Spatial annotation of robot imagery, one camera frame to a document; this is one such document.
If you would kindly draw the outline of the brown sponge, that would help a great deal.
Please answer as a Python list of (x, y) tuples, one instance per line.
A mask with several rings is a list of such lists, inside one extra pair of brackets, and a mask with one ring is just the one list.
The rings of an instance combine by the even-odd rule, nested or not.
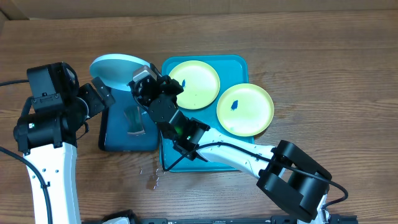
[(144, 134), (142, 114), (138, 106), (129, 106), (124, 110), (124, 115), (128, 122), (127, 133), (133, 135)]

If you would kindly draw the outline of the light blue plate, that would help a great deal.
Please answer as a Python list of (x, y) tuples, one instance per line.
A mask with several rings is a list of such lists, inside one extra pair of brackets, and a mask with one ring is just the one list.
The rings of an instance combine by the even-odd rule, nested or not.
[(127, 85), (133, 78), (133, 72), (150, 63), (132, 55), (106, 54), (96, 58), (90, 65), (90, 75), (100, 77), (102, 82), (113, 89), (131, 91)]

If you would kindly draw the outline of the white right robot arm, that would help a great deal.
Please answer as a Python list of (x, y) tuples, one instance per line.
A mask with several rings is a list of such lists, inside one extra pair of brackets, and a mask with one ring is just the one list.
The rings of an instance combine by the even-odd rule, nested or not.
[(331, 174), (295, 144), (250, 144), (220, 133), (177, 106), (183, 91), (168, 76), (129, 82), (134, 99), (149, 113), (173, 149), (191, 161), (201, 159), (234, 167), (257, 179), (257, 186), (283, 211), (305, 223), (326, 223), (326, 195)]

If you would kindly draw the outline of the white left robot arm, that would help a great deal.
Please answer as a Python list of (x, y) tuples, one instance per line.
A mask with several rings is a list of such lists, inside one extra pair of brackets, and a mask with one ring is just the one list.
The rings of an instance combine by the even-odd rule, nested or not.
[(76, 192), (77, 135), (115, 99), (99, 78), (80, 85), (65, 62), (27, 69), (32, 96), (14, 128), (32, 187), (36, 223), (81, 223)]

